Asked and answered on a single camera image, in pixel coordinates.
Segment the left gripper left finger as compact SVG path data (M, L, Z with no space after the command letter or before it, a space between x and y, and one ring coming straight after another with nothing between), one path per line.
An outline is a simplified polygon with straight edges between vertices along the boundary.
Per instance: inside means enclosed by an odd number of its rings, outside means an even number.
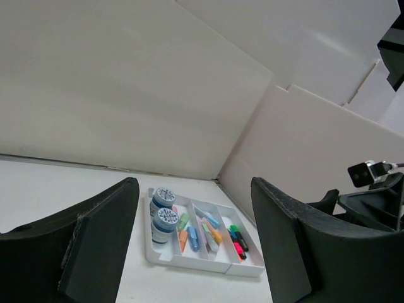
M139 197L127 177L1 234L1 302L115 302Z

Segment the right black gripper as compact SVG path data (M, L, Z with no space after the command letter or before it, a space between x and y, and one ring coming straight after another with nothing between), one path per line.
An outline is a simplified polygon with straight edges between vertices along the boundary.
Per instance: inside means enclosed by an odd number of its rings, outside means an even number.
M311 207L348 223L387 232L403 230L403 174L391 174L360 193L328 191Z

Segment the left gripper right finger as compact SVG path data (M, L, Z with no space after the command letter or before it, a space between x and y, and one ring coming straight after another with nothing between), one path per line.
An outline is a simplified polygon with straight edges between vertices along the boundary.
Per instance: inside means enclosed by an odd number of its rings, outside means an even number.
M337 202L403 199L403 178L316 203L296 200L260 177L251 200L273 302L402 302L403 232L348 222Z

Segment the pink cap black highlighter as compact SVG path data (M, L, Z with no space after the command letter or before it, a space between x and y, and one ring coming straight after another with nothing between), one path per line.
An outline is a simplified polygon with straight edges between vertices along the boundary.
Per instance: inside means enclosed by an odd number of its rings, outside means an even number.
M233 245L235 247L235 250L236 250L237 254L238 253L244 253L245 254L245 252L244 252L243 248L241 247L241 245L239 244L239 242L232 238L232 236L230 235L230 232L231 232L231 230L228 230L229 236L230 236L230 238L231 238L231 240L233 242Z

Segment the yellow cap translucent marker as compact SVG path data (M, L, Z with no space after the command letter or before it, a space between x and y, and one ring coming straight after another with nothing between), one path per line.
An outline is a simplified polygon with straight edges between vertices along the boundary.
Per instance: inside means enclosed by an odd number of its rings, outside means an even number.
M203 221L203 227L207 232L209 232L213 236L213 238L217 244L221 244L223 242L221 233L218 232L216 229L214 229L211 226L211 224L208 223L206 220Z

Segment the green cap clear marker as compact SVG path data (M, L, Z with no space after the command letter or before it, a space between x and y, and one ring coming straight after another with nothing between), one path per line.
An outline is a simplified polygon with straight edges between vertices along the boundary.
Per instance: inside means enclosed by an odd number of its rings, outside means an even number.
M213 236L209 232L207 232L205 229L204 229L204 232L205 232L205 237L206 237L210 250L213 251L214 253L217 253L220 249L219 245L215 242Z

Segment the blue patterned tape roll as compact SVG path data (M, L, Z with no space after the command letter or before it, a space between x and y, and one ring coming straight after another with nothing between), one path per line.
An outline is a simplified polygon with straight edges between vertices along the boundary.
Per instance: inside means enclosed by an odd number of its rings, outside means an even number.
M166 187L159 187L152 194L150 202L150 211L157 211L161 208L172 209L176 199L177 196L172 190Z

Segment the blue cap clear marker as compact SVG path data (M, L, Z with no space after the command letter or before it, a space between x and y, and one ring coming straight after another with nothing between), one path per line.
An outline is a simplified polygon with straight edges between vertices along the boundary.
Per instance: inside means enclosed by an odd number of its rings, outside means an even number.
M219 229L220 223L215 220L213 217L205 217L205 220L211 224L214 229Z

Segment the purple translucent marker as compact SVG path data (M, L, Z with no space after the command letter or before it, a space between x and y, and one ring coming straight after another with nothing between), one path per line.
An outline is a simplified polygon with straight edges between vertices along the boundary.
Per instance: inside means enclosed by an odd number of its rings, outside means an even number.
M207 243L207 240L206 240L206 237L205 237L205 232L204 232L204 229L203 229L202 224L201 224L201 219L199 217L196 217L196 219L197 219L197 222L198 222L198 227L199 227L199 229L201 231L201 238L202 238L203 244L205 245L206 250L209 251L208 243Z

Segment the green eraser case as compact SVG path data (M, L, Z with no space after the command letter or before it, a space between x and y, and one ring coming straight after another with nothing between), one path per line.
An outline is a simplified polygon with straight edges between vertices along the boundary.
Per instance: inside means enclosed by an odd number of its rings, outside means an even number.
M187 223L189 221L189 215L187 213L183 213L179 218L179 223L177 225L177 230L180 232L185 229Z

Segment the orange cap black highlighter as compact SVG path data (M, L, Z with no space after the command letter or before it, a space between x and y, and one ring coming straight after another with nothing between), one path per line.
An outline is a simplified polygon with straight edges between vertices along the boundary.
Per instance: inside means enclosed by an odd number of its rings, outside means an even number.
M238 255L239 255L240 263L242 263L246 259L246 255L243 252L239 252Z

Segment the green cap black highlighter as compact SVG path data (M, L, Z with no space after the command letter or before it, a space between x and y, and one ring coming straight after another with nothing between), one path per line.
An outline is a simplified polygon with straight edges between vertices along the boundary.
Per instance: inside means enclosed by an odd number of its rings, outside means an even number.
M236 225L231 225L230 230L235 235L235 238L237 239L237 241L239 242L239 244L241 245L243 250L245 252L249 252L249 247L247 246L247 243L245 242L245 240L244 240L242 234L240 233L238 227Z

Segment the blue eraser case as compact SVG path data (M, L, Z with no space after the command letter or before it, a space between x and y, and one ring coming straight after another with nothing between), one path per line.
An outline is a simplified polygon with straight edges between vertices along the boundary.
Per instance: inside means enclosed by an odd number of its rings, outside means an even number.
M199 242L198 242L198 235L197 235L196 229L192 226L189 226L187 228L187 233L188 233L188 241L189 241L191 250L193 252L198 252L199 251Z

